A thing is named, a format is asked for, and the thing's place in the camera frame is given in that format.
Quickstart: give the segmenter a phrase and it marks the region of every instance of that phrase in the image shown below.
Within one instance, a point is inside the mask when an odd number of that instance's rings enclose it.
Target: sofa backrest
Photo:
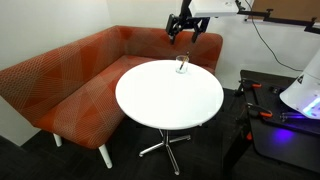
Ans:
[[[117,27],[0,71],[0,95],[32,124],[124,53]]]
[[[128,55],[151,57],[155,59],[175,59],[181,52],[189,52],[191,63],[209,67],[213,73],[221,52],[223,38],[215,33],[202,33],[195,43],[191,42],[193,32],[182,31],[174,44],[165,29],[118,27],[125,41],[125,53]]]

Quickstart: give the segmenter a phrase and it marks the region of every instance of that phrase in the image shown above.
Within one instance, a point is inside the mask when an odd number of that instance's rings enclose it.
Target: white sofa leg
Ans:
[[[100,153],[101,153],[101,155],[103,157],[103,160],[106,163],[107,167],[109,169],[112,168],[112,162],[111,162],[111,159],[110,159],[110,156],[109,156],[109,153],[108,153],[106,145],[100,146],[99,150],[100,150]]]
[[[54,137],[54,140],[56,141],[57,146],[60,147],[62,145],[61,137],[56,134],[53,134],[53,137]]]

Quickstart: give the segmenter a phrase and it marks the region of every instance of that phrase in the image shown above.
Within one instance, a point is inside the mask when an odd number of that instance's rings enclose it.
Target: white round table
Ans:
[[[165,145],[178,175],[179,167],[169,143],[190,136],[169,140],[169,130],[191,128],[211,119],[222,105],[223,89],[207,70],[189,63],[187,72],[179,74],[175,71],[176,63],[159,60],[130,69],[117,84],[116,99],[130,118],[164,131],[163,142],[139,155]]]

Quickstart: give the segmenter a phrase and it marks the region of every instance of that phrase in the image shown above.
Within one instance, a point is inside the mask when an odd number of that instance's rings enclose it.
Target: glass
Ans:
[[[179,55],[176,57],[176,72],[184,74],[188,70],[189,57],[187,55]]]

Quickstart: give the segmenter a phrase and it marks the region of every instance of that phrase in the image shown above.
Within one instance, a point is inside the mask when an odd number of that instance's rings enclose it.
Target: blue light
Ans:
[[[277,145],[277,147],[287,146],[292,143],[293,136],[294,133],[292,131],[279,128],[272,133],[272,142],[274,145]]]
[[[303,112],[308,114],[309,116],[315,116],[313,113],[312,113],[312,109],[317,106],[318,104],[320,103],[320,98],[316,98],[315,100],[313,100],[307,107],[305,107],[303,109]]]

